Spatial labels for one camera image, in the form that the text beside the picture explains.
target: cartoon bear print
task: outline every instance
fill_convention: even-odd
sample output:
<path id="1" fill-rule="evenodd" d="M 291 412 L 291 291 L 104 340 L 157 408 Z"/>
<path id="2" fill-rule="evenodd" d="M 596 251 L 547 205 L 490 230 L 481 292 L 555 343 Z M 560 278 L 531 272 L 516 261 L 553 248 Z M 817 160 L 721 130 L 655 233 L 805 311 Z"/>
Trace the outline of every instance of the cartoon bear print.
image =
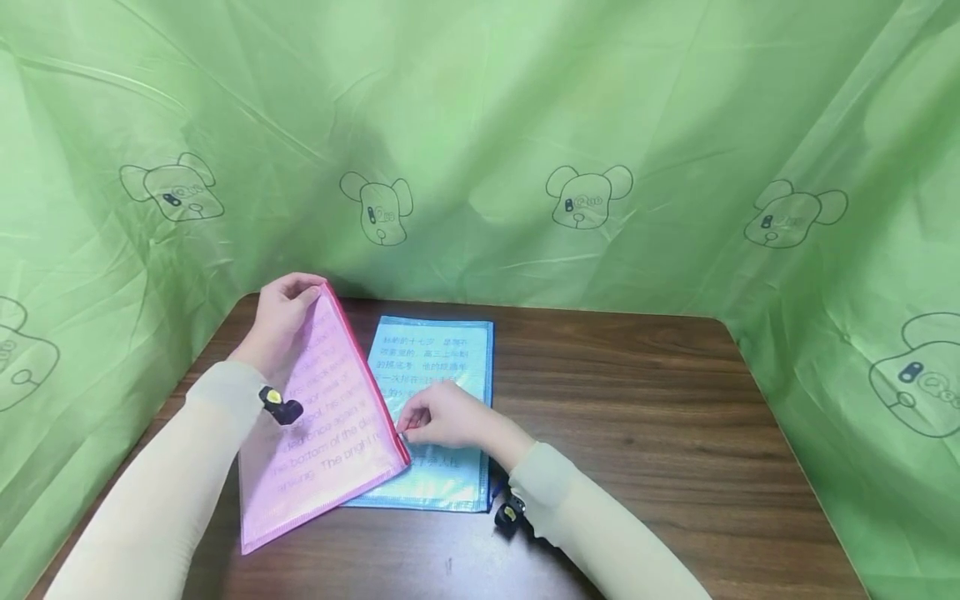
<path id="1" fill-rule="evenodd" d="M 153 200 L 170 221 L 198 221 L 224 214 L 224 206 L 210 188 L 213 173 L 194 154 L 183 153 L 177 164 L 144 169 L 132 164 L 120 167 L 120 182 L 137 202 Z"/>
<path id="2" fill-rule="evenodd" d="M 401 217 L 413 213 L 414 199 L 405 180 L 396 180 L 393 185 L 370 183 L 350 171 L 340 178 L 340 189 L 360 203 L 360 228 L 367 239 L 380 246 L 396 246 L 407 239 Z"/>
<path id="3" fill-rule="evenodd" d="M 833 225 L 847 212 L 847 194 L 830 190 L 814 196 L 795 192 L 793 183 L 776 180 L 754 202 L 760 213 L 747 224 L 748 240 L 767 248 L 799 246 L 814 223 Z"/>
<path id="4" fill-rule="evenodd" d="M 960 315 L 928 313 L 901 332 L 909 351 L 870 367 L 870 385 L 897 419 L 928 438 L 960 431 Z"/>
<path id="5" fill-rule="evenodd" d="M 550 175 L 546 193 L 557 199 L 553 220 L 572 229 L 596 229 L 610 218 L 610 201 L 620 200 L 634 188 L 630 169 L 617 165 L 603 175 L 563 166 Z"/>
<path id="6" fill-rule="evenodd" d="M 26 322 L 23 304 L 0 296 L 0 413 L 35 392 L 60 360 L 52 343 L 20 332 Z"/>

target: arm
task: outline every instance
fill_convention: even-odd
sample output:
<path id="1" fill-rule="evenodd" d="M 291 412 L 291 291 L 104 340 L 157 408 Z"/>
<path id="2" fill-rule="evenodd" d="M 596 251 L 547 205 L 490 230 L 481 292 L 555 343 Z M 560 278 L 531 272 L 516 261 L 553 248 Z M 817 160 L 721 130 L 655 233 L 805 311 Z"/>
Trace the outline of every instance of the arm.
<path id="1" fill-rule="evenodd" d="M 180 598 L 233 457 L 260 414 L 258 393 L 289 352 L 323 281 L 293 273 L 260 291 L 250 334 L 190 388 L 183 408 L 120 477 L 48 599 Z"/>
<path id="2" fill-rule="evenodd" d="M 563 550 L 606 597 L 709 599 L 653 532 L 552 446 L 534 445 L 510 485 L 536 535 Z"/>
<path id="3" fill-rule="evenodd" d="M 560 452 L 452 382 L 412 397 L 397 429 L 412 444 L 476 445 L 510 473 L 535 534 L 559 547 L 612 600 L 709 600 L 639 519 Z"/>

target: hand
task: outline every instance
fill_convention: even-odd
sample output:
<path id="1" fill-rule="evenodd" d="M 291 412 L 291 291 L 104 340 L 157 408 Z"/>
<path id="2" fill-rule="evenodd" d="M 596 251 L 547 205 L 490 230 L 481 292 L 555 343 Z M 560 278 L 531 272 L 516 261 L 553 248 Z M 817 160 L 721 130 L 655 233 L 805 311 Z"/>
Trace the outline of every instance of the hand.
<path id="1" fill-rule="evenodd" d="M 452 381 L 435 383 L 410 398 L 396 429 L 410 444 L 479 447 L 508 472 L 535 443 L 516 423 Z"/>
<path id="2" fill-rule="evenodd" d="M 318 275 L 291 273 L 264 286 L 253 327 L 230 360 L 247 363 L 268 379 L 275 375 L 325 282 Z"/>

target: green fabric backdrop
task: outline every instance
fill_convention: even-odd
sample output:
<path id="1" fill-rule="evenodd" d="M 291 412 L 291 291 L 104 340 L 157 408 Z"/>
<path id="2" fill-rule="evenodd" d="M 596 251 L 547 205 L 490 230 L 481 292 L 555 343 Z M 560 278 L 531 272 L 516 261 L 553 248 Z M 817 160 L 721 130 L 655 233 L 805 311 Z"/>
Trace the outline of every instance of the green fabric backdrop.
<path id="1" fill-rule="evenodd" d="M 0 590 L 233 303 L 710 315 L 874 598 L 960 573 L 960 3 L 0 3 Z"/>

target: brown table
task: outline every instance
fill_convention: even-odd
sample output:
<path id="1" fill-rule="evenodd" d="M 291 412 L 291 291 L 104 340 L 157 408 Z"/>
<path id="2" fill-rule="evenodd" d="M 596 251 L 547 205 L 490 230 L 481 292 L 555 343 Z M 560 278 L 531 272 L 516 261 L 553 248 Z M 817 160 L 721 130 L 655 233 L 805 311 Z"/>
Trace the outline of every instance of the brown table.
<path id="1" fill-rule="evenodd" d="M 237 305 L 132 456 L 177 413 L 197 377 L 239 343 L 255 302 Z M 713 598 L 866 598 L 720 323 L 419 302 L 344 306 L 367 350 L 384 314 L 494 321 L 494 407 L 623 502 Z M 49 586 L 95 508 L 32 598 Z M 504 539 L 491 515 L 338 509 L 247 557 L 238 523 L 234 465 L 185 598 L 599 597 L 562 553 L 522 532 Z"/>

